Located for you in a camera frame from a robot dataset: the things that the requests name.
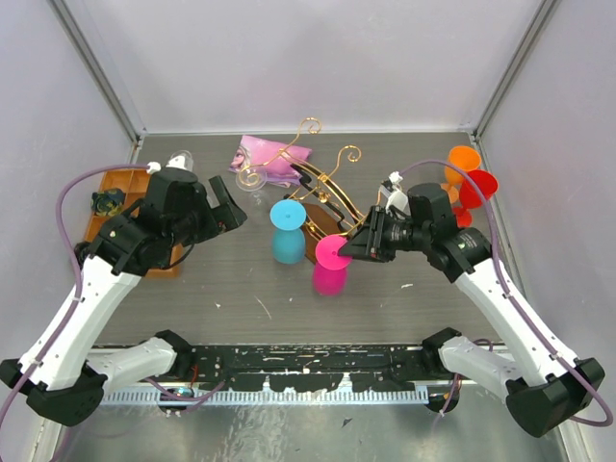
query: floor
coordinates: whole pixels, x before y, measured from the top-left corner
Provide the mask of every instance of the floor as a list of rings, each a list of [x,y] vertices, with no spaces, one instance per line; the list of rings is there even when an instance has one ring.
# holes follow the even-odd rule
[[[438,423],[422,405],[101,406],[71,430],[64,462],[374,462],[568,460],[557,431],[526,435],[502,403],[465,384]]]
[[[289,135],[267,135],[289,141]],[[313,265],[276,263],[270,251],[273,232],[269,207],[288,190],[267,186],[257,201],[235,184],[227,171],[240,136],[151,136],[139,162],[165,162],[180,149],[193,154],[201,182],[221,175],[249,220],[240,228],[198,245],[175,280],[143,280],[115,312],[98,344],[134,344],[171,329],[193,344],[419,343],[446,326],[469,338],[498,337],[479,310],[422,254],[400,253],[389,264],[354,262],[345,292],[322,297],[312,288]],[[311,162],[334,167],[346,144],[362,159],[343,163],[334,179],[366,212],[378,184],[393,170],[418,160],[445,160],[464,133],[318,134],[298,145],[314,149]],[[406,176],[404,186],[444,180],[440,167],[423,167]],[[480,212],[474,225],[485,229]]]

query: white paint speck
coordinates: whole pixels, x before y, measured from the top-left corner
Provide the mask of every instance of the white paint speck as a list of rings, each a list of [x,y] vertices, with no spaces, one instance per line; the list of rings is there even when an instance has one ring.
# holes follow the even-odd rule
[[[266,310],[266,313],[268,313],[268,318],[271,321],[271,314],[270,314],[270,311],[268,311],[268,308],[266,308],[266,305],[263,304],[263,301],[261,301],[257,295],[253,295],[253,296],[254,296],[254,299],[257,300],[261,306],[263,306],[263,309]]]

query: pink bag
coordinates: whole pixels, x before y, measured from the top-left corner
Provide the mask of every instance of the pink bag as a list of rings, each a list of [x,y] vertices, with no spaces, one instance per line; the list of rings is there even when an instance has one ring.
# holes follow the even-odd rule
[[[260,165],[269,159],[274,158],[280,149],[287,144],[277,141],[262,140],[256,137],[250,137],[249,135],[243,135],[240,141],[240,147],[235,153],[233,161],[229,170],[240,171],[244,166]],[[308,159],[312,153],[312,149],[301,146],[291,146],[287,148],[287,152],[300,161]],[[292,167],[291,162],[293,159],[287,160],[283,157],[278,157],[270,164],[264,167],[268,174],[268,183],[273,185],[289,188],[291,185],[299,186],[299,173],[297,173]]]

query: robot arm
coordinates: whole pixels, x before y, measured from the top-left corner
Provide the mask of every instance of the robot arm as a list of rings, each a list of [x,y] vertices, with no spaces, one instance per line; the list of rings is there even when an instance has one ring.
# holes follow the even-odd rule
[[[184,156],[171,159],[164,168],[155,166],[158,171],[150,177],[145,198],[107,220],[88,246],[79,306],[20,390],[41,416],[73,426],[117,389],[155,374],[188,372],[191,346],[170,331],[103,358],[87,356],[117,306],[141,278],[150,269],[168,268],[174,246],[202,243],[246,220],[220,177],[210,179],[219,203],[211,207],[191,167],[192,160]],[[7,385],[14,387],[36,362],[41,346],[64,318],[74,294],[75,288],[21,358],[0,364],[0,379]]]
[[[389,262],[398,250],[420,251],[481,310],[507,345],[514,361],[475,346],[447,328],[423,341],[423,361],[435,372],[458,372],[505,400],[513,418],[540,437],[588,406],[590,394],[537,339],[509,297],[514,296],[562,360],[593,388],[604,378],[594,359],[580,360],[543,323],[511,283],[499,262],[510,295],[501,287],[490,243],[474,228],[460,229],[449,198],[438,184],[421,184],[408,193],[411,215],[373,206],[354,237],[339,251],[358,260]]]

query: gray wall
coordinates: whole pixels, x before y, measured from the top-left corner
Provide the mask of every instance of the gray wall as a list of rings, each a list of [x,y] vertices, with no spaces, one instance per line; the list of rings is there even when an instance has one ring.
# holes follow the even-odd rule
[[[485,136],[532,305],[616,408],[616,3],[563,1]],[[602,419],[599,406],[587,413]],[[597,460],[614,429],[585,428]]]
[[[68,0],[150,133],[472,127],[540,3]]]
[[[58,191],[86,169],[126,161],[131,145],[46,2],[0,2],[0,38],[0,358],[14,358],[72,286],[55,228]],[[74,240],[98,181],[65,203]],[[7,393],[1,385],[0,400]],[[37,421],[18,398],[0,431],[5,462],[25,460]]]

